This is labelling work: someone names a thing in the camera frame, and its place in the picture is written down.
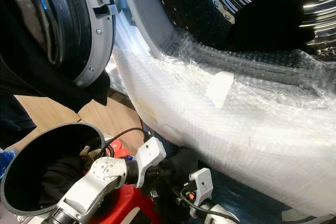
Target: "plastic wrap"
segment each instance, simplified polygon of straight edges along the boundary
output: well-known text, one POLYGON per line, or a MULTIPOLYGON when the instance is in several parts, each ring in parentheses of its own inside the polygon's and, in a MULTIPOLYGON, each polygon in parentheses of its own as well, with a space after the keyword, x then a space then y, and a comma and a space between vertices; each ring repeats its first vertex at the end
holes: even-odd
POLYGON ((220 172, 313 216, 336 213, 335 64, 171 39, 113 56, 138 114, 220 172))

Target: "bubble wrap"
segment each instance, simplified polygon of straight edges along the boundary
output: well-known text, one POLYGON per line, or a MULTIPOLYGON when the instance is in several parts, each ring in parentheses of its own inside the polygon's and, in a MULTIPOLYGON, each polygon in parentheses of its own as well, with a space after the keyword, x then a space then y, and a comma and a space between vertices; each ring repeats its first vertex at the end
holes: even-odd
POLYGON ((292 208, 336 213, 335 65, 302 51, 239 54, 192 40, 156 58, 118 48, 113 56, 139 116, 164 138, 292 208), (221 71, 234 81, 219 108, 207 89, 221 71))

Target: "white tape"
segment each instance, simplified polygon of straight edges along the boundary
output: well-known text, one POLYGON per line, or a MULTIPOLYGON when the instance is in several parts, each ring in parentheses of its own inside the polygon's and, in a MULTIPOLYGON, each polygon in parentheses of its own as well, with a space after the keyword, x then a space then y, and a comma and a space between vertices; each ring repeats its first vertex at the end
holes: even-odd
POLYGON ((219 72, 214 75, 206 90, 206 95, 215 104, 216 108, 222 108, 225 98, 233 83, 233 73, 219 72))

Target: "wooden floor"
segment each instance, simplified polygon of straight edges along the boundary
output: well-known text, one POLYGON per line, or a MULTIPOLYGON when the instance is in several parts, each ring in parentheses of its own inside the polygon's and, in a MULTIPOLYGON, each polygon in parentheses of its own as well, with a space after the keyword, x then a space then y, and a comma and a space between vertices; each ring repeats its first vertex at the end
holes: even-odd
MULTIPOLYGON (((141 127, 139 116, 134 110, 111 98, 108 98, 107 106, 91 101, 78 114, 49 98, 20 95, 16 95, 16 98, 37 125, 36 129, 12 146, 18 151, 42 132, 64 123, 84 121, 110 136, 131 127, 141 127)), ((140 131, 132 131, 119 139, 124 148, 135 154, 143 143, 143 134, 140 131)))

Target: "washing machine door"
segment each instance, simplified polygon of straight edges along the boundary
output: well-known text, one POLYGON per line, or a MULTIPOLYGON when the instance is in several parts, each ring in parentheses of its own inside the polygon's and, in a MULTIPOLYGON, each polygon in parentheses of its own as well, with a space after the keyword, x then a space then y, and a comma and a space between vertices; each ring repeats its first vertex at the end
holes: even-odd
POLYGON ((114 0, 14 0, 49 62, 79 87, 104 71, 114 43, 114 0))

